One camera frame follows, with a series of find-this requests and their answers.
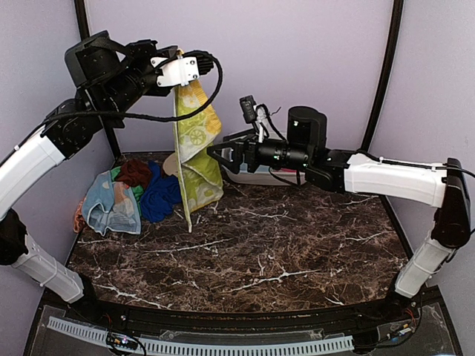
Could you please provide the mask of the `yellow green patterned towel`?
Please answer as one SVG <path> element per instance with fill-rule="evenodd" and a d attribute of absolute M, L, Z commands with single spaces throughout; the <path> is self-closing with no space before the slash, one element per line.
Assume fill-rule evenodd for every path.
<path fill-rule="evenodd" d="M 197 56 L 185 58 L 178 52 L 179 69 L 197 68 Z M 194 73 L 174 89 L 174 114 L 185 116 L 204 106 L 208 100 L 199 79 Z M 221 132 L 222 124 L 212 105 L 197 115 L 173 123 L 174 153 L 177 163 L 177 178 L 180 185 L 185 219 L 189 233 L 193 222 L 191 213 L 223 196 L 223 179 L 218 163 L 208 156 L 206 149 Z"/>

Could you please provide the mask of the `pink towel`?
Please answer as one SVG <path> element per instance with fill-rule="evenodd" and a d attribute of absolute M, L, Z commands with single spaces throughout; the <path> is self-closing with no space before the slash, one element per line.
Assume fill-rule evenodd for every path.
<path fill-rule="evenodd" d="M 277 170 L 277 172 L 279 174 L 295 174 L 297 171 L 292 170 L 292 169 L 288 169 L 288 168 L 282 168 L 282 169 Z"/>

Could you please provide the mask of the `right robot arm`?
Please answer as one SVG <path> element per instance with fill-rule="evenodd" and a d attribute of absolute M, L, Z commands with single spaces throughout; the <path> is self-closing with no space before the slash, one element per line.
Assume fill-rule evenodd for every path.
<path fill-rule="evenodd" d="M 207 154 L 233 174 L 245 164 L 302 173 L 305 180 L 334 193 L 375 194 L 420 202 L 435 208 L 433 229 L 397 275 L 392 292 L 379 305 L 379 316 L 393 322 L 407 310 L 407 299 L 471 238 L 471 202 L 457 159 L 415 163 L 376 157 L 363 150 L 329 149 L 327 117 L 314 108 L 288 111 L 286 136 L 235 134 L 208 147 Z"/>

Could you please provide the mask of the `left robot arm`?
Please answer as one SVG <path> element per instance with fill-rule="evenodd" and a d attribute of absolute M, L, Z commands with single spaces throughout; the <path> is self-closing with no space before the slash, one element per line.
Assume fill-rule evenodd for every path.
<path fill-rule="evenodd" d="M 177 46 L 158 48 L 146 39 L 127 45 L 108 31 L 65 52 L 76 95 L 56 107 L 1 162 L 1 264 L 23 271 L 89 323 L 99 323 L 104 306 L 87 277 L 71 271 L 41 248 L 13 205 L 46 173 L 82 150 L 106 122 L 123 128 L 127 110 L 142 96 L 167 96 L 180 84 Z"/>

